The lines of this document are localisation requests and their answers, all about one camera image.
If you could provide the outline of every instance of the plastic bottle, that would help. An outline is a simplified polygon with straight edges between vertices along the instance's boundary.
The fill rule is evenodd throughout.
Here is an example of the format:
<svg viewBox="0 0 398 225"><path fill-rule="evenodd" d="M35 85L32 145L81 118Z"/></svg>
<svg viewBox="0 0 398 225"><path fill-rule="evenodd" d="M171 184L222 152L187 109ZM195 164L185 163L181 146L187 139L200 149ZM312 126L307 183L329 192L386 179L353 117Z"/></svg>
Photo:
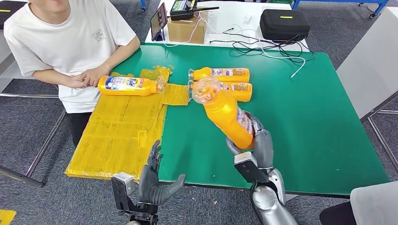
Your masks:
<svg viewBox="0 0 398 225"><path fill-rule="evenodd" d="M240 149L253 147L253 124L242 111L237 100L227 90L220 88L220 82L206 77L195 83L192 98L203 104L207 117Z"/></svg>
<svg viewBox="0 0 398 225"><path fill-rule="evenodd" d="M250 79L250 72L247 68L209 68L204 67L198 70L190 70L189 76L194 81L198 81L207 76L214 76L219 81L223 82L244 82L248 83Z"/></svg>
<svg viewBox="0 0 398 225"><path fill-rule="evenodd" d="M253 87L251 83L220 82L223 90L231 92L238 102L248 102L252 98Z"/></svg>
<svg viewBox="0 0 398 225"><path fill-rule="evenodd" d="M165 82L162 79L152 81L146 78L103 76L98 89L104 95L140 95L163 94Z"/></svg>

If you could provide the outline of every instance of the green tabletop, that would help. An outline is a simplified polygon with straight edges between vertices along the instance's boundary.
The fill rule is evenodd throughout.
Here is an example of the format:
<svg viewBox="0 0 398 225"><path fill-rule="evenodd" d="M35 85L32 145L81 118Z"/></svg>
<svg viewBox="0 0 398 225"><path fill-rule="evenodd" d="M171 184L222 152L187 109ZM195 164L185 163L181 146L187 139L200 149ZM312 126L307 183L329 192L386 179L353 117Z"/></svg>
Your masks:
<svg viewBox="0 0 398 225"><path fill-rule="evenodd" d="M389 181L325 53L317 53L291 79L300 64L288 60L239 55L226 47L152 44L142 45L114 71L138 75L155 65L172 66L169 83L176 84L187 84L190 68L249 68L252 99L239 106L271 132L274 164L288 192L349 195L353 188ZM160 180L173 181L185 173L190 184L251 185L235 170L225 135L194 101L168 107L162 152Z"/></svg>

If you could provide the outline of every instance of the blue table leg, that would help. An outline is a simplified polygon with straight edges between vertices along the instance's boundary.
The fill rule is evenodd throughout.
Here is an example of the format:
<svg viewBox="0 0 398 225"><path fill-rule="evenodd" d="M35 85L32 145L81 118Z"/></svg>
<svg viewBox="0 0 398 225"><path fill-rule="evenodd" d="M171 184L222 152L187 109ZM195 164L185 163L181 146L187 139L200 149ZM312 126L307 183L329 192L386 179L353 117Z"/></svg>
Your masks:
<svg viewBox="0 0 398 225"><path fill-rule="evenodd" d="M299 3L300 3L300 0L295 0L292 9L295 10L297 8L297 6L299 5Z"/></svg>
<svg viewBox="0 0 398 225"><path fill-rule="evenodd" d="M145 0L141 0L141 9L145 9Z"/></svg>
<svg viewBox="0 0 398 225"><path fill-rule="evenodd" d="M379 7L375 10L375 15L379 15L380 11L387 5L387 2L379 3Z"/></svg>

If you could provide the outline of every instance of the gray carpet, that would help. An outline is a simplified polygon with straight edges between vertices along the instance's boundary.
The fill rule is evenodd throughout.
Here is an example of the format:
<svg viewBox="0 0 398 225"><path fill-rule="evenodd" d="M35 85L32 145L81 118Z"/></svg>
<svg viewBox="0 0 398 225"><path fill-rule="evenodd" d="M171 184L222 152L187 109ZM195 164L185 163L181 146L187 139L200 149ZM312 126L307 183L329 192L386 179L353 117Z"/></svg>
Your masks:
<svg viewBox="0 0 398 225"><path fill-rule="evenodd" d="M113 0L141 41L149 30L149 19L159 0L147 0L140 10L138 0ZM302 2L299 7L312 25L308 46L329 54L337 68L366 33L375 19L369 20L366 5L355 3ZM31 80L14 80L5 92L55 94L54 86ZM0 97L0 163L25 172L62 111L56 99L14 99ZM398 110L398 102L389 109ZM377 115L375 121L398 157L398 117ZM391 162L369 124L364 123L384 168L392 180L398 180ZM0 209L16 210L12 225L87 225L118 224L126 217L117 215L109 181L69 178L63 174L74 147L66 122L46 152L34 177L47 185L37 189L0 175ZM298 196L287 203L300 225L319 225L319 213L346 199ZM161 225L259 224L251 209L248 191L184 187L160 207Z"/></svg>

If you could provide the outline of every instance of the logo on shirt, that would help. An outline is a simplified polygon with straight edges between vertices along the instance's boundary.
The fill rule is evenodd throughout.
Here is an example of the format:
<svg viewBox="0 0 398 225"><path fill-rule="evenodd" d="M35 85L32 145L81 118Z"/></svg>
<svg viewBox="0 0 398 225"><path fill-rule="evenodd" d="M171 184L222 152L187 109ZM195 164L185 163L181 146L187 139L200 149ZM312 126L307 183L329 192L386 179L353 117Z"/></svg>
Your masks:
<svg viewBox="0 0 398 225"><path fill-rule="evenodd" d="M104 32L102 30L97 30L94 32L94 34L92 35L94 37L94 39L96 39L98 42L102 41L103 39L105 39L105 35Z"/></svg>

